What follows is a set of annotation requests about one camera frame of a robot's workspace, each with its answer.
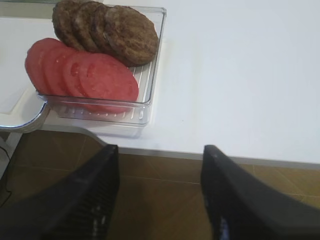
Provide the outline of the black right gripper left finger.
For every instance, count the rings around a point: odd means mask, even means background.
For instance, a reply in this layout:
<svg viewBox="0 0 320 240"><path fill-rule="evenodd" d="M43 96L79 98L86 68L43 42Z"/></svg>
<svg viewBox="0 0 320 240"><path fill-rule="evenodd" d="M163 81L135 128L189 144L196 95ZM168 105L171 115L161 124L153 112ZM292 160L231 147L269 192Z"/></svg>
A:
<svg viewBox="0 0 320 240"><path fill-rule="evenodd" d="M56 184L0 210L2 240L104 240L119 190L119 151L107 144Z"/></svg>

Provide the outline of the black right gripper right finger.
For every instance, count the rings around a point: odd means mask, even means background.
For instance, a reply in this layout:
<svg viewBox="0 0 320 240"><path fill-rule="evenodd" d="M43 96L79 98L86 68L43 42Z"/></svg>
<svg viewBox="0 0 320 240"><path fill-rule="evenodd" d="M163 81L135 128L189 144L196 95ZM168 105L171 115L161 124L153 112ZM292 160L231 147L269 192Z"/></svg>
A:
<svg viewBox="0 0 320 240"><path fill-rule="evenodd" d="M200 185L215 240L318 240L320 210L242 169L214 145L203 150Z"/></svg>

